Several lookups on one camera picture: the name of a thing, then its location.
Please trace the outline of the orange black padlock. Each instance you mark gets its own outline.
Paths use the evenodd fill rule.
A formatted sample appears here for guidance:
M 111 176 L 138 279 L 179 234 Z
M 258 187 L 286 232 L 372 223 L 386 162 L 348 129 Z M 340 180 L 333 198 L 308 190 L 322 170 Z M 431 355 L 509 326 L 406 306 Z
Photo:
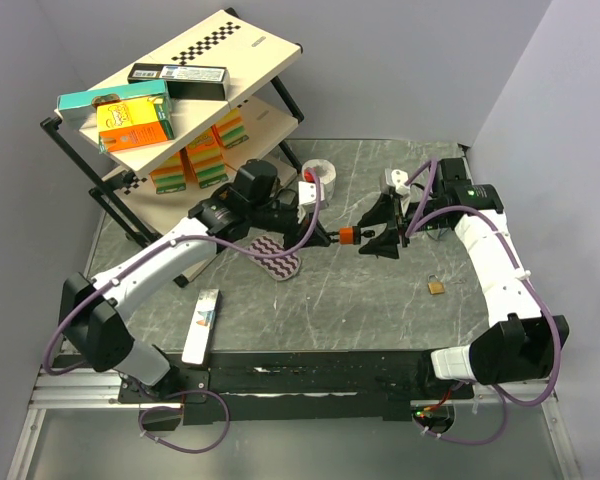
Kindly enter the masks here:
M 374 230 L 362 229 L 359 226 L 343 227 L 328 233 L 331 242 L 340 245 L 360 245 L 364 239 L 371 239 L 375 235 Z

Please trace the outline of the brass padlock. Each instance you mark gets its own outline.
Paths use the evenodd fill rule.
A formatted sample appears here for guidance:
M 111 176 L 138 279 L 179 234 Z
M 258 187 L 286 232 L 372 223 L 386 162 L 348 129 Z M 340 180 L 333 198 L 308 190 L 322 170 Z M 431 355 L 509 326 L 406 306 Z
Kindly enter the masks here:
M 440 295 L 445 293 L 444 284 L 434 274 L 428 276 L 427 288 L 431 295 Z

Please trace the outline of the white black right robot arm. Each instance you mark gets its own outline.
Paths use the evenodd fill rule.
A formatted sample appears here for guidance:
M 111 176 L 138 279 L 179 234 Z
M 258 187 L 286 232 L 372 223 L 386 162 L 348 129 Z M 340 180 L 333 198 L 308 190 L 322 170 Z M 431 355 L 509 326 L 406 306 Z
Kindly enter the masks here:
M 354 229 L 362 255 L 396 259 L 418 232 L 449 229 L 464 246 L 486 302 L 488 329 L 468 345 L 436 349 L 417 373 L 418 390 L 439 398 L 452 381 L 501 385 L 545 379 L 555 384 L 569 335 L 564 316 L 552 315 L 530 282 L 508 230 L 494 186 L 475 184 L 461 158 L 428 161 L 420 200 L 414 177 L 387 169 L 380 196 Z

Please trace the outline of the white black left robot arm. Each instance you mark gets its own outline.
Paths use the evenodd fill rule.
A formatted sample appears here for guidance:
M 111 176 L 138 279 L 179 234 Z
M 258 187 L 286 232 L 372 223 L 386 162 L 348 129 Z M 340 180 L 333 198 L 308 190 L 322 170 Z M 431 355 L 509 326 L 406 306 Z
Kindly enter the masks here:
M 199 202 L 176 226 L 136 255 L 88 279 L 74 273 L 63 283 L 61 319 L 52 338 L 65 337 L 96 372 L 114 370 L 139 380 L 157 402 L 178 387 L 175 366 L 157 347 L 135 339 L 126 320 L 153 293 L 184 270 L 232 249 L 253 259 L 279 260 L 311 241 L 329 238 L 317 230 L 324 189 L 307 169 L 288 204 L 272 194 L 276 168 L 250 160 L 233 182 Z

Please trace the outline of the pink striped sponge pad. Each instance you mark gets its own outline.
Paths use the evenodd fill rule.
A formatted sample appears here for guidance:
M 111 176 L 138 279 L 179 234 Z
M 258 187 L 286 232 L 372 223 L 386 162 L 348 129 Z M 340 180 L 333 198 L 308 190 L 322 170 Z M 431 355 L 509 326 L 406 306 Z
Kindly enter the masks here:
M 284 251 L 283 246 L 268 235 L 254 238 L 248 249 L 266 255 L 279 254 Z M 290 280 L 299 273 L 301 267 L 301 260 L 296 254 L 274 259 L 250 257 L 250 260 L 278 282 Z

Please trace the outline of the white toilet paper roll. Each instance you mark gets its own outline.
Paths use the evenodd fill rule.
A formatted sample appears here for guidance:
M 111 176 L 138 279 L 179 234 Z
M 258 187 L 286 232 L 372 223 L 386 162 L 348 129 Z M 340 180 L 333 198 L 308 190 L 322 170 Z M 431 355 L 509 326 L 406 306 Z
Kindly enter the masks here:
M 310 182 L 310 176 L 306 174 L 306 171 L 309 169 L 313 169 L 318 175 L 324 189 L 323 198 L 327 203 L 330 203 L 334 195 L 337 178 L 335 166 L 326 159 L 310 159 L 306 161 L 302 166 L 302 176 L 308 182 Z

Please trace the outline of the yellow green sponge pack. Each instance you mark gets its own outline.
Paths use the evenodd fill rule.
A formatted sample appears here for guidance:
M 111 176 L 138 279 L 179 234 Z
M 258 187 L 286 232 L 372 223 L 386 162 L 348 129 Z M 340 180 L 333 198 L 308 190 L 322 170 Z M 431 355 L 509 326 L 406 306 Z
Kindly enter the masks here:
M 186 154 L 178 151 L 150 173 L 158 195 L 177 193 L 186 189 L 186 160 Z
M 232 109 L 227 115 L 212 126 L 212 132 L 219 145 L 231 149 L 248 141 L 249 136 L 239 108 Z
M 186 146 L 186 154 L 193 176 L 200 189 L 228 180 L 221 146 L 212 129 L 196 137 Z

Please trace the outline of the beige black tiered shelf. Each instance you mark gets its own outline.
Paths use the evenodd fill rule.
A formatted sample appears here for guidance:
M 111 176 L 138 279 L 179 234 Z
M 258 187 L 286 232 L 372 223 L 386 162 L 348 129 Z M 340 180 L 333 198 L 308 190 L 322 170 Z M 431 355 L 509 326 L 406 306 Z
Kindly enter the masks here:
M 229 89 L 223 101 L 177 100 L 173 104 L 173 140 L 111 154 L 116 168 L 96 173 L 63 137 L 67 115 L 56 112 L 43 120 L 42 130 L 89 178 L 90 196 L 125 231 L 128 239 L 145 247 L 171 230 L 209 189 L 196 186 L 158 195 L 148 174 L 171 155 L 181 152 L 197 136 L 237 111 L 247 140 L 222 154 L 231 172 L 251 159 L 266 159 L 278 171 L 279 182 L 289 185 L 301 164 L 286 143 L 304 116 L 279 78 L 303 52 L 292 43 L 239 18 L 233 9 L 220 10 L 190 29 L 140 57 L 142 63 L 224 67 Z

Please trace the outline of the white toothpaste box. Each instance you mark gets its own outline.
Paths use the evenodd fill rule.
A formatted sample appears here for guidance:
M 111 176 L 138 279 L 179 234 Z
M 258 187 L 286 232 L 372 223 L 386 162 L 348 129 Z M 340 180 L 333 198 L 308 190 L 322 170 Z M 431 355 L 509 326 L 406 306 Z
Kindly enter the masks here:
M 205 289 L 199 292 L 181 354 L 183 363 L 204 364 L 221 298 L 219 289 Z

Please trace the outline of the black white long box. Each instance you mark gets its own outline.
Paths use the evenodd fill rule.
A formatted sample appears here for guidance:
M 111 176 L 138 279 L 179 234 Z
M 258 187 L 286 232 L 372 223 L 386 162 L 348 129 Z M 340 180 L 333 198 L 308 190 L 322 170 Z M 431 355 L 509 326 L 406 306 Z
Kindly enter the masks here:
M 135 63 L 128 75 L 129 83 L 164 80 L 174 99 L 224 101 L 230 75 L 224 67 L 179 64 Z

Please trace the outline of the orange yellow box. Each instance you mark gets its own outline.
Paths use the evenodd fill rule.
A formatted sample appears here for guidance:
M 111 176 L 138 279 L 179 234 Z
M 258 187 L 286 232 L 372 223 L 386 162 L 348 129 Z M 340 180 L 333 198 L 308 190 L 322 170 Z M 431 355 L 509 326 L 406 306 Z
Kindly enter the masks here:
M 96 111 L 101 153 L 145 147 L 175 138 L 172 102 L 166 96 L 145 96 L 101 105 Z

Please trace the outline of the teal long box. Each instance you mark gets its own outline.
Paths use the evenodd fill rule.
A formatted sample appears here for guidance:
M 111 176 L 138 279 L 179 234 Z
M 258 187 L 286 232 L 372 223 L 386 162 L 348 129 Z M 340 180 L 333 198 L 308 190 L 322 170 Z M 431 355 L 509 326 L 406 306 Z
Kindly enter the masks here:
M 60 95 L 56 112 L 73 130 L 96 126 L 96 110 L 99 106 L 141 97 L 163 96 L 170 100 L 164 80 L 141 81 Z

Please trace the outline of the aluminium frame rail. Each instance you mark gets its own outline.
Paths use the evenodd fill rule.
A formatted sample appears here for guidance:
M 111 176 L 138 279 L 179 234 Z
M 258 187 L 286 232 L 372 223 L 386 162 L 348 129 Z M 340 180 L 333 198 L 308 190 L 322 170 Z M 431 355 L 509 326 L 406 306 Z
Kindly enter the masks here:
M 553 394 L 558 376 L 550 375 L 547 379 L 525 380 L 498 385 L 483 385 L 472 382 L 474 393 L 480 400 L 498 401 L 500 395 L 506 401 L 519 406 L 536 406 L 548 400 Z

